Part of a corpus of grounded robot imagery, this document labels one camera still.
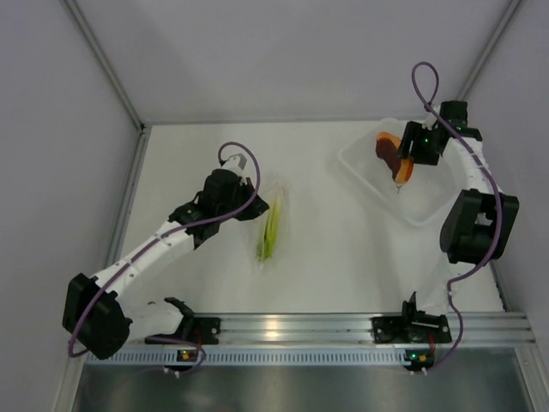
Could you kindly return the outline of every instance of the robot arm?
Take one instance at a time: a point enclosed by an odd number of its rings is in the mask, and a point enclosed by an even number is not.
[[[194,316],[182,301],[166,298],[136,311],[125,296],[217,234],[224,220],[248,221],[268,209],[243,178],[245,165],[243,154],[230,157],[191,202],[176,208],[134,251],[92,277],[76,276],[69,284],[63,327],[99,359],[112,356],[127,341],[182,328],[184,318]]]
[[[486,166],[482,153],[482,136],[477,129],[468,127],[467,102],[446,101],[435,108],[439,116],[457,132]],[[446,257],[434,269],[426,285],[404,301],[400,316],[373,319],[374,339],[377,343],[429,343],[431,335],[437,343],[452,341],[448,320],[447,283],[463,276],[486,256],[494,240],[497,241],[489,259],[500,258],[504,252],[511,228],[519,209],[516,197],[504,195],[486,179],[472,154],[453,138],[450,132],[429,114],[423,123],[408,122],[397,155],[414,163],[436,166],[441,157],[453,157],[457,169],[465,171],[464,189],[458,195],[446,218],[439,237],[440,249]],[[497,239],[496,196],[502,204],[502,224]]]

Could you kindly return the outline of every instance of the plastic container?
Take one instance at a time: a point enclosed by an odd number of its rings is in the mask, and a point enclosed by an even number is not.
[[[459,154],[447,149],[435,167],[414,165],[412,177],[398,190],[385,161],[376,156],[376,137],[380,131],[386,131],[402,138],[405,127],[406,122],[386,118],[343,148],[338,158],[351,177],[395,214],[414,226],[424,226],[455,201],[466,183],[465,172]]]

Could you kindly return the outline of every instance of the metal frame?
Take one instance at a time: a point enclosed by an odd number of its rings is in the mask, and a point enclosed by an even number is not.
[[[106,80],[112,88],[114,94],[120,100],[120,103],[124,107],[124,110],[130,117],[131,122],[138,130],[144,129],[144,123],[142,122],[139,113],[137,112],[134,104],[131,102],[130,97],[126,93],[120,79],[114,70],[109,58],[106,53],[103,51],[103,48],[98,41],[97,37],[94,34],[92,27],[86,19],[86,16],[82,12],[78,2],[76,0],[60,0],[60,3],[63,5],[63,8],[67,11],[69,18],[73,21],[78,31],[81,33],[81,36],[87,43],[92,56],[105,74]],[[509,0],[498,18],[498,21],[495,27],[491,30],[482,50],[480,51],[479,56],[475,59],[473,66],[471,67],[468,75],[466,76],[463,84],[459,87],[459,90],[456,95],[457,100],[465,100],[476,82],[479,80],[480,74],[485,69],[486,65],[490,61],[496,47],[501,43],[504,33],[510,27],[511,23],[518,14],[524,0]],[[342,118],[338,119],[319,119],[319,118],[302,118],[299,121],[322,121],[322,120],[343,120]]]
[[[479,80],[480,75],[490,61],[490,58],[496,50],[496,47],[501,43],[505,32],[507,32],[507,29],[510,27],[511,23],[515,19],[523,3],[524,0],[509,0],[507,2],[504,12],[499,17],[496,26],[490,32],[490,35],[488,36],[486,43],[482,47],[479,56],[476,58],[473,67],[465,78],[465,82],[463,82],[463,85],[460,87],[459,92],[457,93],[457,96],[455,98],[456,100],[467,99],[467,97],[471,93],[471,89]]]
[[[63,377],[59,382],[51,412],[70,412],[72,410],[85,363],[84,358],[66,358]]]
[[[337,345],[356,348],[428,348],[427,344],[375,344],[371,320],[382,313],[337,314],[208,314],[221,318],[220,344],[248,347],[269,344]],[[449,327],[457,336],[459,323],[450,314]],[[518,312],[465,313],[461,348],[535,346],[526,316]],[[438,345],[449,348],[451,344]]]
[[[107,360],[92,354],[88,365],[192,367],[194,360],[182,360],[181,353],[195,349],[123,348]],[[202,365],[205,367],[338,367],[338,366],[408,366],[404,349],[374,348],[231,348],[208,347]]]
[[[124,191],[118,205],[118,212],[112,235],[109,239],[108,249],[105,259],[105,267],[114,264],[120,257],[122,251],[123,239],[128,228],[130,219],[131,207],[136,197],[137,182],[141,175],[143,162],[145,161],[145,153],[147,152],[148,139],[151,136],[151,127],[143,126],[143,130],[139,133],[136,141],[136,148],[131,159],[130,169],[126,176]]]
[[[111,86],[112,91],[118,97],[122,107],[130,117],[131,123],[136,127],[136,129],[142,130],[143,122],[141,121],[139,114],[137,114],[130,97],[128,97],[128,94],[124,90],[116,71],[112,68],[109,58],[103,51],[97,37],[95,37],[94,31],[87,22],[86,16],[82,13],[80,6],[76,0],[61,0],[61,4],[69,14],[69,18],[73,21],[81,36],[84,38],[84,41],[86,41],[90,52],[92,52],[93,58],[103,71],[103,74]]]
[[[549,376],[541,353],[535,348],[516,348],[518,366],[534,410],[549,410]]]

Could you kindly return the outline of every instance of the purple cable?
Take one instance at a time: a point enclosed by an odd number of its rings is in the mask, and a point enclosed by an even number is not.
[[[191,342],[187,342],[187,341],[180,341],[178,339],[171,339],[171,338],[167,338],[167,337],[156,337],[156,336],[151,336],[149,339],[157,341],[157,342],[174,343],[174,344],[177,344],[177,345],[191,346],[192,348],[195,348],[197,351],[200,352],[200,358],[199,358],[198,362],[196,362],[192,367],[190,367],[190,369],[187,369],[186,371],[179,371],[178,375],[176,375],[176,376],[189,375],[191,373],[196,372],[196,370],[198,370],[198,367],[206,360],[206,351],[202,348],[202,346],[197,345],[195,343],[191,343]],[[142,375],[144,373],[153,372],[153,371],[156,371],[156,372],[165,371],[165,368],[164,367],[146,367],[146,368],[143,368],[143,369],[141,369],[137,372],[134,372],[128,378],[123,379],[120,382],[117,382],[114,385],[114,388],[112,388],[111,391],[109,393],[107,393],[105,396],[103,396],[99,401],[94,400],[94,398],[91,396],[91,394],[89,393],[89,384],[88,384],[88,382],[85,382],[84,383],[84,385],[85,385],[84,386],[84,391],[85,391],[86,396],[87,396],[87,401],[88,401],[88,403],[92,404],[93,406],[101,405],[109,397],[111,397],[115,392],[122,389],[123,386],[128,384],[128,382],[130,382],[136,376]]]
[[[231,219],[232,217],[234,217],[235,215],[239,214],[240,212],[242,212],[244,209],[246,209],[248,206],[251,205],[251,203],[254,201],[254,199],[256,198],[257,196],[257,193],[259,191],[259,185],[261,183],[261,171],[259,169],[259,163],[257,162],[257,158],[254,156],[253,153],[251,153],[251,151],[246,148],[242,143],[239,143],[239,142],[227,142],[227,143],[223,143],[220,147],[220,149],[218,150],[217,152],[217,158],[220,162],[222,162],[223,160],[221,159],[221,153],[223,151],[224,148],[226,148],[227,146],[236,146],[238,148],[241,148],[244,152],[246,152],[248,154],[248,156],[251,158],[251,160],[253,161],[254,163],[254,167],[256,168],[256,188],[255,190],[253,191],[253,193],[251,194],[250,198],[242,205],[240,206],[239,208],[236,208],[235,210],[233,210],[232,212],[228,212],[228,213],[225,213],[224,215],[219,215],[219,216],[216,216],[216,217],[212,217],[212,218],[209,218],[209,219],[204,219],[202,221],[193,221],[191,223],[187,223],[185,225],[182,225],[180,227],[176,227],[174,229],[171,229],[171,230],[168,230],[167,232],[163,233],[160,237],[162,239],[164,238],[167,238],[168,236],[170,236],[171,234],[174,234],[174,233],[177,233],[177,232],[180,232],[182,230],[185,230],[185,229],[188,229],[190,227],[196,227],[196,226],[201,226],[201,225],[208,225],[210,223],[215,223],[217,221],[227,221],[229,219]],[[145,252],[147,252],[151,247],[153,247],[154,245],[156,245],[157,243],[159,242],[158,239],[153,239],[151,240],[149,243],[147,243],[140,251],[138,251],[131,259],[130,261],[132,263],[134,263],[137,259],[139,259],[141,256],[143,256],[143,254]],[[75,343],[76,343],[76,338],[78,337],[78,334],[80,333],[80,330],[82,328],[82,326],[84,325],[84,321],[86,320],[87,316],[89,315],[89,313],[92,311],[92,309],[94,308],[95,304],[97,303],[97,301],[99,300],[100,296],[130,267],[130,264],[126,263],[124,264],[112,277],[111,279],[109,279],[105,285],[103,285],[101,287],[100,290],[97,291],[97,294],[95,294],[95,296],[89,301],[89,303],[87,304],[86,308],[82,311],[82,315],[78,318],[78,322],[76,322],[76,326],[75,326],[75,329],[73,330],[72,332],[72,335],[70,336],[70,339],[69,339],[69,347],[68,347],[68,353],[69,353],[69,357],[70,358],[76,358],[78,356],[82,356],[83,354],[85,354],[88,349],[84,349],[82,350],[81,352],[78,352],[78,353],[75,353],[74,352],[74,348],[75,348]]]
[[[427,66],[429,69],[432,70],[435,77],[437,78],[435,93],[431,97],[431,101],[427,101],[425,99],[425,97],[423,96],[423,94],[421,94],[421,92],[419,91],[419,88],[418,88],[418,83],[416,82],[415,71],[420,66]],[[460,344],[460,342],[462,341],[462,338],[463,338],[463,316],[460,313],[460,311],[457,310],[457,307],[455,307],[455,305],[454,305],[454,301],[452,299],[452,285],[454,283],[463,281],[463,280],[469,278],[470,276],[474,275],[476,272],[478,272],[482,267],[484,267],[488,263],[488,261],[492,257],[492,254],[495,252],[496,247],[498,247],[499,235],[501,234],[501,226],[502,226],[504,212],[503,212],[503,209],[502,209],[501,197],[498,195],[499,190],[498,190],[498,185],[496,184],[496,180],[494,180],[494,178],[492,177],[490,172],[488,172],[488,169],[486,169],[486,167],[484,166],[484,164],[480,160],[479,156],[477,156],[477,154],[474,152],[473,148],[471,148],[471,146],[468,145],[468,143],[465,141],[465,139],[463,137],[461,137],[454,130],[454,128],[450,124],[448,124],[431,106],[431,103],[432,103],[433,99],[435,98],[435,94],[438,91],[438,72],[437,72],[437,69],[435,69],[435,66],[433,66],[429,62],[419,62],[416,65],[414,65],[414,67],[412,68],[412,85],[413,85],[413,89],[415,90],[415,93],[418,95],[418,97],[421,100],[421,102],[423,103],[423,106],[425,107],[425,109],[428,112],[432,113],[432,115],[435,116],[435,118],[437,118],[437,121],[442,126],[444,126],[444,128],[447,131],[449,131],[451,133],[451,135],[453,137],[455,137],[457,139],[457,141],[473,157],[474,162],[479,166],[479,169],[482,171],[482,173],[488,179],[488,182],[490,183],[490,186],[492,187],[492,191],[493,191],[493,193],[495,195],[494,197],[496,199],[496,230],[494,231],[494,238],[492,240],[492,244],[490,245],[490,247],[488,248],[488,251],[486,252],[486,255],[469,272],[467,272],[463,275],[456,276],[455,278],[450,279],[446,283],[446,290],[448,291],[448,303],[449,303],[450,307],[452,308],[452,310],[455,312],[455,315],[457,315],[457,318],[458,318],[459,324],[460,324],[460,331],[457,335],[457,338],[454,340],[454,344],[448,350],[448,352],[446,352],[443,355],[443,357],[435,365],[433,365],[432,367],[429,368],[429,370],[431,371],[436,367],[440,367],[440,365],[442,365],[455,352],[455,350],[457,349],[458,345]]]

